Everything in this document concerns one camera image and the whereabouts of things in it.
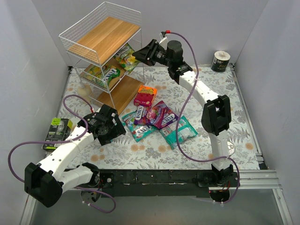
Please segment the green yellow Fox's candy bag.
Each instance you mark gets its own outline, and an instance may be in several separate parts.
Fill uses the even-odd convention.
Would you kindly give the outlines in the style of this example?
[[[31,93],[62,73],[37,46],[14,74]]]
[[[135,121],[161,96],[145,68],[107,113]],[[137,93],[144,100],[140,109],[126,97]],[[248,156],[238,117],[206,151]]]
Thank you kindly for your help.
[[[92,84],[106,89],[113,78],[120,76],[120,70],[109,64],[105,64],[103,67],[90,64],[80,73],[80,76]]]
[[[113,57],[126,71],[131,72],[140,63],[132,55],[134,52],[135,51],[130,44],[126,43]]]

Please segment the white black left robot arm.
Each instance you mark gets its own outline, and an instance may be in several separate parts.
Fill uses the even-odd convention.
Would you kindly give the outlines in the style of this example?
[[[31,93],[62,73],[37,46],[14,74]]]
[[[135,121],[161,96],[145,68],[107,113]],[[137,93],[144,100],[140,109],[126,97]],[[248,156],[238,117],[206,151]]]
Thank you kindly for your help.
[[[100,171],[91,163],[83,163],[75,169],[65,169],[74,158],[90,143],[99,140],[101,145],[126,133],[116,109],[108,105],[80,120],[67,138],[48,157],[38,164],[30,163],[24,172],[25,192],[46,207],[53,206],[61,195],[79,185],[97,187]]]

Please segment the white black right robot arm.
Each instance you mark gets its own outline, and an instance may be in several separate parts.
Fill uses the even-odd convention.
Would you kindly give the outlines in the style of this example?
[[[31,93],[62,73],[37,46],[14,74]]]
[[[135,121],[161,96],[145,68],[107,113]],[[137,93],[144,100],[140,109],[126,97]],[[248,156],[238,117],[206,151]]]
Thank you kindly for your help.
[[[183,49],[179,41],[169,41],[164,48],[153,39],[147,46],[132,55],[148,66],[154,66],[156,63],[167,66],[169,76],[189,91],[202,106],[201,123],[210,137],[214,156],[211,160],[211,170],[203,179],[217,185],[226,184],[233,175],[227,142],[227,131],[232,121],[229,97],[215,93],[198,79],[197,74],[184,61]]]

